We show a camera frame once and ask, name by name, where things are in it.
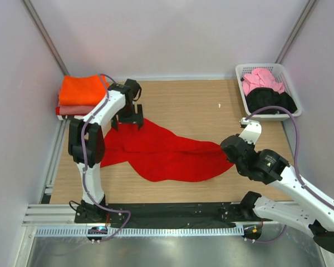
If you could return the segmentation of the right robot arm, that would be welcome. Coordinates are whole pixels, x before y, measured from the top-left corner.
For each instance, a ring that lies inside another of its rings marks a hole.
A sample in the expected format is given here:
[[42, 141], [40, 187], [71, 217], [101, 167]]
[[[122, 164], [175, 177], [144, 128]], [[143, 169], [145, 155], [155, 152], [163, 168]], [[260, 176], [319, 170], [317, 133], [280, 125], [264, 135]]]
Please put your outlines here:
[[296, 175], [295, 168], [273, 150], [256, 152], [239, 136], [220, 144], [238, 173], [252, 181], [270, 185], [288, 195], [298, 208], [280, 204], [249, 191], [240, 202], [240, 215], [246, 220], [268, 219], [295, 228], [321, 248], [334, 254], [334, 200]]

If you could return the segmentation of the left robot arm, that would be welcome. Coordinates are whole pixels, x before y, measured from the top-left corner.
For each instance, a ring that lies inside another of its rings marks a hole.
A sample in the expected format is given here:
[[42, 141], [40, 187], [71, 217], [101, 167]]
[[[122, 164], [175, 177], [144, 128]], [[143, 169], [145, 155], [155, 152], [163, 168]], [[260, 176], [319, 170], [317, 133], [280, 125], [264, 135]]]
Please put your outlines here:
[[68, 153], [80, 172], [83, 195], [75, 208], [76, 223], [101, 223], [110, 213], [102, 189], [100, 166], [105, 154], [103, 129], [111, 124], [141, 128], [144, 124], [143, 107], [137, 104], [142, 88], [128, 79], [123, 84], [113, 82], [104, 87], [106, 92], [97, 106], [83, 118], [73, 118], [69, 124]]

